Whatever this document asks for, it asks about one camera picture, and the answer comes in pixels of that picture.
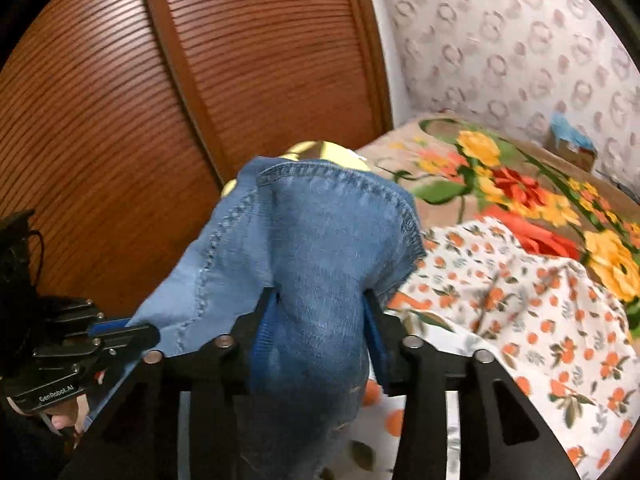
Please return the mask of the person's left hand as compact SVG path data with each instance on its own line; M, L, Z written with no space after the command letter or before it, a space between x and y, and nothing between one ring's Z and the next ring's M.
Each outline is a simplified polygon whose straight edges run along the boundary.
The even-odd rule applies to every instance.
M74 440L78 441L86 431L89 411L88 398L85 394L81 394L49 406L44 414L49 417L56 431L71 429Z

